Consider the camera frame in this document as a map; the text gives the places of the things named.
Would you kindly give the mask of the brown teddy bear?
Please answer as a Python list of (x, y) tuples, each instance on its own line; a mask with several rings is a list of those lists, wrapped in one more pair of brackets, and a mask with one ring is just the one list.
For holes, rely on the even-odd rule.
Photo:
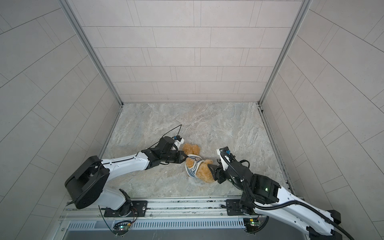
[[(200, 156), (200, 147), (198, 145), (184, 144), (183, 151), (186, 155), (194, 154), (194, 155)], [(205, 162), (200, 166), (200, 169), (199, 169), (199, 174), (201, 174), (200, 180), (202, 180), (205, 183), (213, 183), (214, 179), (213, 179), (212, 173), (208, 169), (208, 164), (213, 164), (213, 161), (206, 159)]]

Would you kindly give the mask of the blue white striped sweater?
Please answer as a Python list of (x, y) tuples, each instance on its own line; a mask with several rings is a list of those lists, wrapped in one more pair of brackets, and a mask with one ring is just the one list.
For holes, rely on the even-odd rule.
[(201, 179), (199, 174), (200, 166), (205, 162), (200, 156), (190, 154), (185, 161), (185, 169), (189, 177), (194, 179)]

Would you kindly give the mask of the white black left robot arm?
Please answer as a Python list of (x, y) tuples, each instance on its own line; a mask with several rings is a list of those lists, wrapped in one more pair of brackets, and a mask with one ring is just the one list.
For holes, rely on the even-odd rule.
[(180, 150), (183, 143), (181, 136), (165, 136), (155, 147), (131, 156), (104, 160), (91, 156), (65, 181), (65, 187), (77, 209), (96, 204), (125, 217), (133, 212), (131, 198), (124, 190), (109, 188), (106, 183), (119, 176), (149, 170), (160, 164), (183, 163), (188, 157)]

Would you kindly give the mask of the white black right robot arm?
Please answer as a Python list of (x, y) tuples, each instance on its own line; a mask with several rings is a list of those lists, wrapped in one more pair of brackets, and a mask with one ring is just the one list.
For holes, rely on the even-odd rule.
[(276, 181), (254, 174), (240, 162), (209, 165), (218, 183), (229, 181), (243, 192), (239, 208), (246, 215), (264, 215), (283, 222), (309, 236), (311, 240), (341, 240), (336, 231), (341, 216), (324, 211), (296, 197)]

